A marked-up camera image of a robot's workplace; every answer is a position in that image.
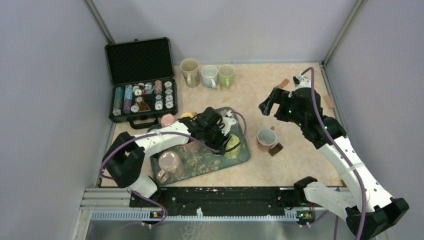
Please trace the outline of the lime green faceted mug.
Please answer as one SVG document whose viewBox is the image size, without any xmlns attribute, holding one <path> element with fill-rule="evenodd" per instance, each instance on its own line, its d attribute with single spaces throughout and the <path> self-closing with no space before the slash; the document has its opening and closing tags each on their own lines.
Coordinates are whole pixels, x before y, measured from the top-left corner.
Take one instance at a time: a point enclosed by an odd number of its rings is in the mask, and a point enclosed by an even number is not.
<svg viewBox="0 0 424 240">
<path fill-rule="evenodd" d="M 230 134 L 230 140 L 228 141 L 226 145 L 226 152 L 224 156 L 227 159 L 236 159 L 240 153 L 241 145 L 240 145 L 240 139 L 235 134 Z"/>
</svg>

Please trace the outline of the terracotta upside-down mug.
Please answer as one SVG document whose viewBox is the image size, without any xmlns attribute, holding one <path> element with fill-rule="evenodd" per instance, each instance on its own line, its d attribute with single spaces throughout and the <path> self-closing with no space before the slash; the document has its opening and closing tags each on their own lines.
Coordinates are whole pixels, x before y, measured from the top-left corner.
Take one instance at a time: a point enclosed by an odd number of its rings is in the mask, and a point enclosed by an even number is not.
<svg viewBox="0 0 424 240">
<path fill-rule="evenodd" d="M 256 146 L 262 152 L 269 151 L 276 143 L 275 127 L 263 128 L 256 134 Z"/>
</svg>

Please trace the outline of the light green mug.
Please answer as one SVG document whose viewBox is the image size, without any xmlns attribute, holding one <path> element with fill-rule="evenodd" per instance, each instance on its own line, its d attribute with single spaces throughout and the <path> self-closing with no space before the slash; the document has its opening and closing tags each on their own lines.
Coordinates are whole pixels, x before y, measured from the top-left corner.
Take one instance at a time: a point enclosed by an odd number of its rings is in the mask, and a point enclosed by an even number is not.
<svg viewBox="0 0 424 240">
<path fill-rule="evenodd" d="M 218 69 L 218 80 L 225 88 L 230 88 L 235 80 L 235 68 L 232 65 L 225 64 Z"/>
</svg>

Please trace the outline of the white and blue mug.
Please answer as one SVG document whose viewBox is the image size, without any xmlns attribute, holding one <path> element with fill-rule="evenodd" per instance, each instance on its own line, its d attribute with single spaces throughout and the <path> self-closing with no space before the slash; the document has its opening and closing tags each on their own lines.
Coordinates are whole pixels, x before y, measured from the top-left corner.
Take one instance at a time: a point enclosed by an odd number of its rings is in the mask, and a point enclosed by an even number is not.
<svg viewBox="0 0 424 240">
<path fill-rule="evenodd" d="M 204 66 L 201 71 L 202 83 L 205 87 L 215 89 L 218 86 L 218 69 L 213 65 Z"/>
</svg>

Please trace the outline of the cream patterned mug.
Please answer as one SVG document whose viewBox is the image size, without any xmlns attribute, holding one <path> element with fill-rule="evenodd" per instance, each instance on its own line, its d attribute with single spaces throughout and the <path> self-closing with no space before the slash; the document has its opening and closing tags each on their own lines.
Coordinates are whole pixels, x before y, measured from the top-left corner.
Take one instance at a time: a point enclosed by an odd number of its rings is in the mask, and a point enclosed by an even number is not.
<svg viewBox="0 0 424 240">
<path fill-rule="evenodd" d="M 200 84 L 199 62 L 194 58 L 186 58 L 180 63 L 180 69 L 186 85 L 195 88 Z"/>
</svg>

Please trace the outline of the red-bottomed glass mug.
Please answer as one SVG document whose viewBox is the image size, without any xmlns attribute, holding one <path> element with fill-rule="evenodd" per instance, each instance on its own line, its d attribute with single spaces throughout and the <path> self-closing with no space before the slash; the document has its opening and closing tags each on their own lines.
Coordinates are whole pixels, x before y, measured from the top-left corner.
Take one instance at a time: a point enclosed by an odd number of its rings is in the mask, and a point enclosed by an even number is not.
<svg viewBox="0 0 424 240">
<path fill-rule="evenodd" d="M 202 146 L 196 141 L 190 141 L 182 145 L 183 150 L 188 154 L 196 154 L 201 147 Z"/>
</svg>

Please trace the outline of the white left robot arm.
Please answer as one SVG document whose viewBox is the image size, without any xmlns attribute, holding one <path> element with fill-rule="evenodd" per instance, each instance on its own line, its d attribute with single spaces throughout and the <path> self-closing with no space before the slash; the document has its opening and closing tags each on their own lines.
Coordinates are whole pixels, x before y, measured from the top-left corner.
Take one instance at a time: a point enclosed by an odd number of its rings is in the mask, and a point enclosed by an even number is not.
<svg viewBox="0 0 424 240">
<path fill-rule="evenodd" d="M 154 207 L 160 202 L 161 194 L 155 181 L 142 173 L 144 160 L 190 141 L 198 142 L 216 155 L 224 155 L 234 124 L 230 117 L 207 107 L 195 117 L 182 117 L 171 125 L 145 134 L 124 132 L 106 152 L 99 172 L 102 174 L 107 170 L 109 178 L 119 188 L 140 194 L 147 206 Z"/>
</svg>

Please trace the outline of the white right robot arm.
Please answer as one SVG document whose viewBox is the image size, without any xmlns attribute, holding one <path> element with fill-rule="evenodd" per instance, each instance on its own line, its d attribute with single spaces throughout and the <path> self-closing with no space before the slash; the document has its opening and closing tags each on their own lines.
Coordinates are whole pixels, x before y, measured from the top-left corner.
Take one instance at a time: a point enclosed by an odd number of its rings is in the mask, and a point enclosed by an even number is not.
<svg viewBox="0 0 424 240">
<path fill-rule="evenodd" d="M 358 157 L 346 131 L 331 116 L 318 109 L 320 95 L 311 94 L 311 88 L 302 87 L 289 92 L 274 87 L 258 108 L 268 116 L 274 104 L 279 107 L 274 117 L 300 127 L 302 135 L 327 158 L 348 188 L 336 192 L 314 177 L 305 177 L 295 183 L 293 200 L 299 206 L 310 202 L 318 204 L 345 220 L 350 231 L 360 240 L 370 240 L 397 224 L 410 206 L 400 197 L 393 197 L 374 178 Z"/>
</svg>

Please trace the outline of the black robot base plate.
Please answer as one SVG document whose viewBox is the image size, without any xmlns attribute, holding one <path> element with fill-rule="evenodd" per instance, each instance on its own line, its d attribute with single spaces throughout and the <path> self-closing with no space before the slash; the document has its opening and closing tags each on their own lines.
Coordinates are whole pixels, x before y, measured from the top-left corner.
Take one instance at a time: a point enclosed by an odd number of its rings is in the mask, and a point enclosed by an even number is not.
<svg viewBox="0 0 424 240">
<path fill-rule="evenodd" d="M 277 217 L 295 211 L 295 217 L 316 217 L 316 204 L 301 201 L 292 187 L 161 187 L 143 200 L 131 194 L 132 208 L 162 205 L 169 216 L 191 216 L 201 209 L 206 217 Z"/>
</svg>

